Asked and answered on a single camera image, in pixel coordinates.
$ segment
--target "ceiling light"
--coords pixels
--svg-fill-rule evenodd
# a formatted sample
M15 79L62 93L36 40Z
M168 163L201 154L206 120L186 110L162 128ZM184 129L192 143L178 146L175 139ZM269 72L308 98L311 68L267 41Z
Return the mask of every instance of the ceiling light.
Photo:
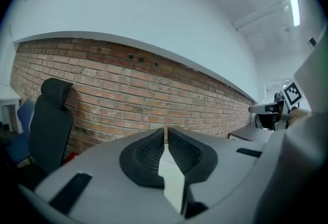
M290 1L292 5L294 26L299 26L301 24L301 16L299 12L298 0L290 0Z

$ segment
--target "brick wall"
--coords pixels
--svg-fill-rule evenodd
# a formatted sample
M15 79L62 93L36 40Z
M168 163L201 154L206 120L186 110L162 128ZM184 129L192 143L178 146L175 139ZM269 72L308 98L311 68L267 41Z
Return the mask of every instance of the brick wall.
M234 89L173 60L110 42L21 43L11 74L16 92L36 101L50 77L74 83L66 101L73 115L68 152L169 126L227 137L251 119L253 102Z

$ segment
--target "chair headrest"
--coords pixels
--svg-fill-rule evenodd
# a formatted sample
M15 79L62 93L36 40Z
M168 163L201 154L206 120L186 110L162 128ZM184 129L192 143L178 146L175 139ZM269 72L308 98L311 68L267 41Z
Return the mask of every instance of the chair headrest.
M57 79L49 78L41 86L42 96L54 106L62 109L67 96L67 91L72 83Z

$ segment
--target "blue chair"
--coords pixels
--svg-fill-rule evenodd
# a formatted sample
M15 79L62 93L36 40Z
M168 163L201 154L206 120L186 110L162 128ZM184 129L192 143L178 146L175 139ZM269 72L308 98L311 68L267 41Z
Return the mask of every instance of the blue chair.
M34 107L35 104L27 99L17 111L18 119L22 123L23 133L10 138L10 145L6 147L8 155L15 164L30 156L30 122L34 113Z

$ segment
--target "textured gripper pad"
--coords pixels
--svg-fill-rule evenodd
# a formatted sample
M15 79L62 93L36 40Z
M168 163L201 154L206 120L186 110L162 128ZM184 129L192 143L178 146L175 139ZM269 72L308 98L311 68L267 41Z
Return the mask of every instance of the textured gripper pad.
M139 186L164 189L164 179L158 175L163 152L164 129L161 128L125 147L119 156L119 165Z
M168 143L169 151L187 184L205 181L215 169L218 158L210 146L174 128L168 128Z

